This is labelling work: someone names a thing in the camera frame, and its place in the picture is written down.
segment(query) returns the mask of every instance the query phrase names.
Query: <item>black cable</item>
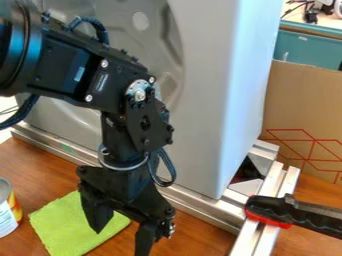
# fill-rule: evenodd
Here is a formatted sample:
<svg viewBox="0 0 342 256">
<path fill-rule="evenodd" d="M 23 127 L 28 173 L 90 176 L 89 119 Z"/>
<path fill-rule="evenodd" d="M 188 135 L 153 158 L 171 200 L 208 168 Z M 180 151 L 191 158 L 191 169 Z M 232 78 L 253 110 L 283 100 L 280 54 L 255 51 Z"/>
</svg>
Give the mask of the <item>black cable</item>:
<svg viewBox="0 0 342 256">
<path fill-rule="evenodd" d="M 34 95 L 34 94 L 28 97 L 28 99 L 25 100 L 23 105 L 21 105 L 21 107 L 13 116 L 8 118 L 6 121 L 0 123 L 0 130 L 9 128 L 21 122 L 22 120 L 24 120 L 27 117 L 27 115 L 30 113 L 33 106 L 37 103 L 38 99 L 39 99 L 39 96 Z"/>
<path fill-rule="evenodd" d="M 83 22 L 89 23 L 94 27 L 100 43 L 109 45 L 109 37 L 106 27 L 95 18 L 78 16 L 68 26 L 66 26 L 66 29 L 72 31 Z"/>
<path fill-rule="evenodd" d="M 296 6 L 295 8 L 293 9 L 288 9 L 283 16 L 281 16 L 281 19 L 283 19 L 286 15 L 290 14 L 291 12 L 297 10 L 298 8 L 302 7 L 303 5 L 307 5 L 307 4 L 311 4 L 311 3 L 314 3 L 315 1 L 305 1 L 304 3 Z"/>
<path fill-rule="evenodd" d="M 160 148 L 157 150 L 157 154 L 158 156 L 163 160 L 166 168 L 169 170 L 170 175 L 171 175 L 171 180 L 170 181 L 163 181 L 158 175 L 156 175 L 153 172 L 152 166 L 151 166 L 151 160 L 149 160 L 147 162 L 147 170 L 152 178 L 152 180 L 154 181 L 154 183 L 156 183 L 158 186 L 160 187 L 170 187 L 177 178 L 177 172 L 176 172 L 176 168 L 174 167 L 173 163 L 171 162 L 168 154 L 166 153 L 166 151 L 163 148 Z"/>
</svg>

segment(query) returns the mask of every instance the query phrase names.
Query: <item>washing machine door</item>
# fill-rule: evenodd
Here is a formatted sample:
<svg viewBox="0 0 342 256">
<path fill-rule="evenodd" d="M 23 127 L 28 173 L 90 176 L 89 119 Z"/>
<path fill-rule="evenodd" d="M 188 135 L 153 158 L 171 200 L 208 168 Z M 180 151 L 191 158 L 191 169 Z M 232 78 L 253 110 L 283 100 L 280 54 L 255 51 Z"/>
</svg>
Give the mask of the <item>washing machine door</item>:
<svg viewBox="0 0 342 256">
<path fill-rule="evenodd" d="M 97 17 L 112 47 L 128 50 L 150 69 L 176 129 L 167 150 L 177 183 L 220 198 L 261 131 L 282 1 L 35 3 L 64 22 Z M 94 34 L 87 25 L 80 29 Z M 59 100 L 39 100 L 27 122 L 93 150 L 101 143 L 99 113 Z"/>
</svg>

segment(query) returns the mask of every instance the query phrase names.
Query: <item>bolt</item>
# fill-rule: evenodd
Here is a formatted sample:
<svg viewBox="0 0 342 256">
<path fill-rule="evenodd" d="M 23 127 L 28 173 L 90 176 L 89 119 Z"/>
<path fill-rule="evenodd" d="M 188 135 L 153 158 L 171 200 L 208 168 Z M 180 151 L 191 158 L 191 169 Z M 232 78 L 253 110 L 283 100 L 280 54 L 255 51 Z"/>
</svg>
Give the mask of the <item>bolt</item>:
<svg viewBox="0 0 342 256">
<path fill-rule="evenodd" d="M 143 139 L 142 143 L 144 144 L 144 146 L 148 146 L 148 145 L 150 145 L 150 140 L 149 139 Z"/>
<path fill-rule="evenodd" d="M 151 76 L 150 80 L 148 80 L 150 82 L 150 84 L 153 84 L 156 81 L 156 78 Z"/>
<path fill-rule="evenodd" d="M 87 97 L 85 98 L 86 102 L 91 102 L 93 100 L 93 96 L 88 94 Z"/>
<path fill-rule="evenodd" d="M 123 71 L 123 69 L 122 69 L 121 66 L 117 66 L 117 67 L 116 67 L 116 72 L 117 72 L 118 74 L 121 74 L 122 71 Z"/>
<path fill-rule="evenodd" d="M 175 131 L 175 129 L 174 129 L 171 125 L 168 125 L 168 126 L 167 126 L 167 130 L 168 130 L 169 132 L 174 132 L 174 131 Z"/>
<path fill-rule="evenodd" d="M 173 143 L 173 140 L 171 138 L 166 139 L 166 143 L 171 145 Z"/>
<path fill-rule="evenodd" d="M 155 91 L 154 89 L 150 90 L 150 92 L 149 92 L 149 94 L 150 94 L 151 96 L 154 96 L 155 93 L 156 93 L 156 91 Z"/>
<path fill-rule="evenodd" d="M 43 23 L 49 23 L 50 21 L 50 16 L 51 16 L 51 13 L 50 12 L 43 12 L 42 13 L 42 17 L 41 17 L 41 20 Z"/>
<path fill-rule="evenodd" d="M 144 101 L 146 99 L 146 92 L 142 89 L 136 90 L 136 92 L 134 93 L 134 99 L 137 102 Z"/>
<path fill-rule="evenodd" d="M 101 67 L 107 68 L 108 66 L 109 66 L 108 60 L 104 59 L 104 60 L 101 61 Z"/>
<path fill-rule="evenodd" d="M 80 166 L 78 168 L 78 170 L 82 173 L 82 174 L 86 174 L 87 173 L 87 169 L 85 168 L 85 166 Z"/>
</svg>

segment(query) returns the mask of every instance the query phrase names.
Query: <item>screw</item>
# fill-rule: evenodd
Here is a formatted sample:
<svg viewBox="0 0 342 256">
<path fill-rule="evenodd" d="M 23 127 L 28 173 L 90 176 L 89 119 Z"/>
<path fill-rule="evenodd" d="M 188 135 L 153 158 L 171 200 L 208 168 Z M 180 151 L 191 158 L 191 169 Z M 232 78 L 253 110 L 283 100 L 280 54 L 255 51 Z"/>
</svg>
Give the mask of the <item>screw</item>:
<svg viewBox="0 0 342 256">
<path fill-rule="evenodd" d="M 91 102 L 93 100 L 93 96 L 88 94 L 87 97 L 85 98 L 85 100 L 86 100 L 86 102 Z"/>
<path fill-rule="evenodd" d="M 156 81 L 156 78 L 151 76 L 150 80 L 148 80 L 150 82 L 150 84 L 153 84 Z"/>
<path fill-rule="evenodd" d="M 108 66 L 109 66 L 108 60 L 104 59 L 104 60 L 101 61 L 101 67 L 107 68 Z"/>
<path fill-rule="evenodd" d="M 142 89 L 136 90 L 134 93 L 134 99 L 137 102 L 144 101 L 146 99 L 146 92 Z"/>
<path fill-rule="evenodd" d="M 172 213 L 172 212 L 173 212 L 172 208 L 167 208 L 167 209 L 165 210 L 165 213 Z"/>
</svg>

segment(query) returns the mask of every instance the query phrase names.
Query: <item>red line pattern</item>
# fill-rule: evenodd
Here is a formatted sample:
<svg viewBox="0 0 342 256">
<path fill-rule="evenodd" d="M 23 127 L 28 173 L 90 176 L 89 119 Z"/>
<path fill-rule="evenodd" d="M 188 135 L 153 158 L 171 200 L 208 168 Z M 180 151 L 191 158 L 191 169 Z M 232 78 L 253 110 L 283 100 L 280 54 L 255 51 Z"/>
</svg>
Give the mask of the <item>red line pattern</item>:
<svg viewBox="0 0 342 256">
<path fill-rule="evenodd" d="M 318 172 L 335 173 L 336 176 L 333 181 L 334 184 L 338 182 L 338 177 L 342 176 L 342 175 L 339 175 L 340 173 L 342 173 L 342 158 L 340 157 L 342 156 L 342 142 L 341 141 L 337 139 L 316 139 L 304 129 L 266 129 L 266 131 L 267 131 L 267 134 L 270 135 L 271 137 L 268 136 L 270 138 L 265 138 L 265 139 L 261 138 L 261 140 L 270 141 L 270 142 L 276 141 L 280 143 L 288 151 L 292 152 L 295 156 L 297 156 L 297 157 L 285 156 L 285 154 L 282 153 L 282 150 L 280 150 L 279 156 L 281 156 L 282 158 L 286 160 L 303 161 L 303 164 L 301 166 L 302 169 L 304 169 L 306 165 L 309 165 Z M 298 150 L 296 150 L 293 146 L 289 145 L 289 143 L 287 142 L 311 142 L 310 151 L 307 156 L 304 156 L 301 152 L 298 152 Z M 341 151 L 333 152 L 333 150 L 329 149 L 327 146 L 324 145 L 325 142 L 337 143 L 338 145 L 341 146 Z M 329 156 L 334 159 L 313 158 L 312 154 L 315 148 L 317 149 L 317 147 L 320 147 L 321 150 L 325 151 L 324 154 L 326 156 Z M 336 163 L 336 164 L 341 163 L 341 169 L 330 170 L 328 166 L 329 163 Z"/>
</svg>

